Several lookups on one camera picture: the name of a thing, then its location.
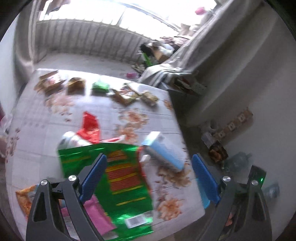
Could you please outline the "beige small carton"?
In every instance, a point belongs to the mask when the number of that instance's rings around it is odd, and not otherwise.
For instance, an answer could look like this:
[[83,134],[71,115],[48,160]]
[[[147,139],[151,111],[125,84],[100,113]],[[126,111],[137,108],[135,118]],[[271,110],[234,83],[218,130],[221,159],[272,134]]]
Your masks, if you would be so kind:
[[159,98],[148,90],[141,93],[140,99],[150,106],[155,106],[159,101]]

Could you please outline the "grey window curtain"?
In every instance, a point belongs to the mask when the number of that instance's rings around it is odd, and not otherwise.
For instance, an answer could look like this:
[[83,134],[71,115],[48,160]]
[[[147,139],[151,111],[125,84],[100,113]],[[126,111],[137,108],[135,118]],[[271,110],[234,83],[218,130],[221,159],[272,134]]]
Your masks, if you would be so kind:
[[147,68],[138,83],[157,86],[166,74],[207,76],[240,70],[261,48],[278,18],[264,1],[227,1],[164,63]]

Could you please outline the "pink bubble wrap mailer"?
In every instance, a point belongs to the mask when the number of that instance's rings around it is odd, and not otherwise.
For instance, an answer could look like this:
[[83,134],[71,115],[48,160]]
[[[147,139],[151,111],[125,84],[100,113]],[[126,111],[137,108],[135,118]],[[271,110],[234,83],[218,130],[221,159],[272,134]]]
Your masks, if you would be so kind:
[[[76,240],[80,240],[74,228],[73,222],[70,218],[65,201],[61,200],[60,204],[63,220],[65,222],[70,237]],[[99,204],[99,201],[95,195],[93,195],[90,200],[86,201],[83,204],[83,206],[88,216],[90,217],[92,223],[101,235],[105,235],[108,232],[116,229],[116,226],[111,222],[111,219],[105,214],[103,208]]]

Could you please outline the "floral plastic tablecloth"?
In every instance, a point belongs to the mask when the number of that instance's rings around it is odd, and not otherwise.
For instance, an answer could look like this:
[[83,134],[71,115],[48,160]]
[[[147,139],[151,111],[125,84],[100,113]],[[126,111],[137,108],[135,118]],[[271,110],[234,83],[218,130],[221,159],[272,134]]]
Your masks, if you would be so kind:
[[93,73],[39,69],[12,120],[6,180],[26,236],[43,182],[77,180],[104,154],[90,192],[91,220],[107,240],[161,240],[205,214],[167,92]]

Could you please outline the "red snack wrapper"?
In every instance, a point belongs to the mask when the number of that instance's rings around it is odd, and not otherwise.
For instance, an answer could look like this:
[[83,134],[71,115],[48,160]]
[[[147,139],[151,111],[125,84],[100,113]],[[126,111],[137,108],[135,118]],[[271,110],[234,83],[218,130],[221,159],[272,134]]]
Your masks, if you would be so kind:
[[92,144],[98,144],[100,142],[100,125],[97,117],[85,111],[83,113],[82,127],[76,133]]

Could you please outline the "green foil snack bag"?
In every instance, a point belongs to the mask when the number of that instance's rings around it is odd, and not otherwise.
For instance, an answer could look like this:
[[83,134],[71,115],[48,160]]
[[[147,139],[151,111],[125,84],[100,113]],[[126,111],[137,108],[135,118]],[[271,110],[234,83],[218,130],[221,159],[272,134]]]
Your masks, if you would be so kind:
[[108,232],[111,240],[133,240],[152,230],[152,198],[142,175],[137,146],[100,143],[59,150],[65,177],[78,174],[99,154],[107,157],[107,167],[94,195],[116,229]]

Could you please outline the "red capped white bottle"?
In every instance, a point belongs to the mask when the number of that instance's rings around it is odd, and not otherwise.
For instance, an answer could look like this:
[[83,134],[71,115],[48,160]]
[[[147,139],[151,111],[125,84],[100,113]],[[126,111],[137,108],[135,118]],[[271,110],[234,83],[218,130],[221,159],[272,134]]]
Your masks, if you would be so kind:
[[84,147],[89,145],[92,145],[92,143],[81,138],[75,132],[69,131],[63,134],[62,139],[58,144],[57,150]]

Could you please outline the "blue white tissue box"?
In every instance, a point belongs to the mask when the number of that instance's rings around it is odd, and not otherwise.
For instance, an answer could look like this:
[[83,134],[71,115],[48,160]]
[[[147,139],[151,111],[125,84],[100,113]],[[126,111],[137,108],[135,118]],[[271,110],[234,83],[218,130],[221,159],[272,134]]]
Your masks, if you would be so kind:
[[185,168],[185,158],[181,147],[173,144],[161,132],[150,132],[141,142],[145,152],[175,172]]

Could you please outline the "brown snack packet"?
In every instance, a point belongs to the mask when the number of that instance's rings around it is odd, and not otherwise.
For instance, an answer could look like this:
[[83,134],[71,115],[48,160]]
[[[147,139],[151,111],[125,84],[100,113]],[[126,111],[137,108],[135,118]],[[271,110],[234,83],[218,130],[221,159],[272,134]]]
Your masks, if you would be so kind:
[[85,92],[85,79],[73,77],[67,82],[68,94],[83,94]]

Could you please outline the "small green snack packet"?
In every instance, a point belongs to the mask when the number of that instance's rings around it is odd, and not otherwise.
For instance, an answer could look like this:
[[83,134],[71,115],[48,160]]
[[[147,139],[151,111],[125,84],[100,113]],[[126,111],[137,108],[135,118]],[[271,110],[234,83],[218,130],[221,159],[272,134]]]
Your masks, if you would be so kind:
[[108,93],[109,92],[109,84],[106,84],[101,81],[94,82],[92,84],[92,91],[100,92],[100,93]]

